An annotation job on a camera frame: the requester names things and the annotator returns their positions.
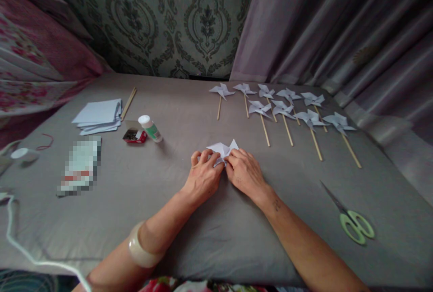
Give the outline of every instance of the paper pinwheel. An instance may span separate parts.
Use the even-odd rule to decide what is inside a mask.
[[[249,85],[245,84],[245,83],[243,83],[242,85],[241,84],[236,85],[233,88],[240,90],[241,92],[244,93],[245,111],[247,112],[247,118],[249,118],[248,106],[247,106],[247,97],[248,97],[248,94],[257,94],[257,92],[250,90]]]
[[[248,94],[257,94],[256,91],[252,91],[252,90],[249,88],[249,84],[245,84],[245,83],[243,83],[242,85],[239,84],[239,85],[234,86],[233,88],[234,88],[234,89],[237,89],[237,90],[240,90],[240,91],[243,92],[244,95],[247,96],[247,97],[248,97]]]
[[[302,98],[301,96],[297,95],[294,91],[291,91],[288,88],[277,92],[277,95],[281,97],[285,97],[292,105],[293,105],[293,100]]]
[[[233,141],[230,144],[230,147],[226,146],[225,144],[219,142],[219,143],[215,143],[209,147],[206,147],[208,149],[212,149],[213,152],[219,152],[220,153],[220,157],[216,160],[214,167],[216,165],[218,165],[219,163],[224,163],[224,165],[227,166],[227,163],[224,161],[224,158],[227,157],[232,149],[239,149],[238,145],[236,144],[236,141],[233,139]]]
[[[325,116],[323,120],[332,123],[338,130],[338,132],[344,134],[345,136],[347,136],[347,134],[346,132],[344,132],[344,130],[356,131],[355,128],[348,125],[347,118],[345,118],[343,115],[338,114],[337,112],[334,112],[334,115]]]
[[[226,96],[235,94],[235,92],[231,92],[227,89],[227,85],[225,85],[221,82],[220,82],[220,85],[221,86],[215,86],[210,90],[210,92],[217,92],[218,94],[220,94],[220,103],[218,105],[218,116],[216,117],[217,120],[220,119],[221,98],[224,98],[224,100],[227,100]]]
[[[319,160],[323,161],[322,154],[320,153],[319,145],[317,144],[316,136],[314,135],[315,130],[313,129],[314,125],[325,125],[325,123],[319,121],[319,114],[314,113],[311,110],[308,112],[300,112],[294,115],[296,118],[303,119],[305,123],[310,128],[311,135],[313,137],[314,145],[316,146],[317,154],[319,156]]]
[[[275,90],[269,90],[266,85],[259,85],[259,88],[258,95],[260,97],[273,98],[272,95],[275,94]]]
[[[296,117],[293,117],[290,115],[291,111],[293,110],[293,106],[287,107],[284,102],[281,100],[272,100],[272,102],[275,104],[276,107],[274,107],[274,110],[272,111],[274,115],[277,115],[278,113],[283,114],[284,116],[287,116],[291,119],[296,119]]]
[[[334,112],[334,115],[325,116],[323,119],[329,123],[332,123],[335,126],[335,128],[337,129],[337,131],[341,133],[341,136],[343,137],[343,140],[346,143],[350,154],[352,155],[353,159],[355,160],[356,165],[358,166],[358,168],[362,168],[361,163],[359,162],[358,158],[356,157],[355,153],[353,152],[352,146],[350,145],[349,141],[346,138],[347,134],[344,131],[344,130],[356,131],[356,129],[349,126],[347,123],[347,118],[345,118],[343,115],[338,114],[337,112]]]
[[[292,136],[290,135],[289,127],[287,126],[287,122],[286,122],[286,116],[288,118],[291,118],[291,119],[297,119],[297,118],[290,115],[290,112],[293,110],[294,107],[293,107],[293,105],[290,105],[289,107],[287,107],[284,104],[284,102],[282,102],[280,100],[272,100],[272,102],[276,106],[276,107],[274,107],[274,110],[272,111],[272,113],[274,114],[274,116],[276,114],[282,114],[283,115],[283,121],[284,121],[284,125],[286,126],[287,135],[289,136],[290,145],[293,146]]]
[[[314,113],[310,109],[308,110],[307,113],[306,112],[296,113],[294,115],[294,117],[304,120],[305,123],[308,125],[308,127],[315,132],[316,132],[316,130],[314,130],[314,128],[313,128],[314,125],[326,126],[325,123],[319,121],[319,114]]]
[[[271,104],[263,106],[263,104],[260,103],[258,100],[256,101],[250,100],[249,102],[251,103],[251,105],[249,106],[248,113],[256,112],[260,114],[260,118],[262,119],[262,124],[263,124],[263,130],[265,131],[267,146],[271,146],[271,144],[269,143],[269,137],[267,136],[265,122],[263,121],[263,115],[269,117],[268,114],[266,114],[266,112],[271,109]]]
[[[320,95],[319,97],[312,93],[301,93],[301,95],[304,96],[305,106],[315,105],[322,107],[321,104],[325,101],[325,97],[323,97],[323,95]]]
[[[218,94],[220,94],[220,96],[221,96],[222,98],[224,98],[224,100],[227,100],[227,99],[226,99],[226,96],[234,95],[234,94],[235,94],[234,91],[231,92],[231,91],[229,91],[229,90],[227,89],[227,85],[225,85],[225,84],[223,84],[223,83],[221,83],[221,82],[220,82],[220,85],[221,85],[221,86],[215,86],[215,87],[213,87],[213,88],[210,90],[210,92],[217,92]]]

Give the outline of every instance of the green patterned wallpaper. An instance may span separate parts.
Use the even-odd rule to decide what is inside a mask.
[[[119,73],[229,77],[251,0],[66,0]]]

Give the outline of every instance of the purple curtain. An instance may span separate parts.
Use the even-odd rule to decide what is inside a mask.
[[[433,0],[252,0],[230,80],[326,89],[433,205]]]

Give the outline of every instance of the red string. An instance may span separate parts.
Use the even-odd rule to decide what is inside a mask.
[[[50,138],[51,138],[51,142],[50,142],[50,144],[47,145],[47,146],[39,146],[38,148],[36,148],[37,151],[41,151],[41,150],[48,149],[49,147],[51,147],[51,145],[52,145],[53,142],[54,142],[54,138],[53,138],[51,135],[49,135],[49,134],[45,134],[45,133],[42,133],[42,135],[44,135],[44,136],[46,136],[46,137],[50,137]]]

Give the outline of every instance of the woman's left hand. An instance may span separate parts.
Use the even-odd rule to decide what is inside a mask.
[[[211,149],[203,152],[196,151],[191,156],[191,170],[188,179],[181,192],[187,193],[195,207],[199,207],[218,189],[221,172],[224,163],[219,163],[213,167],[216,160],[220,157],[219,153],[214,153]]]

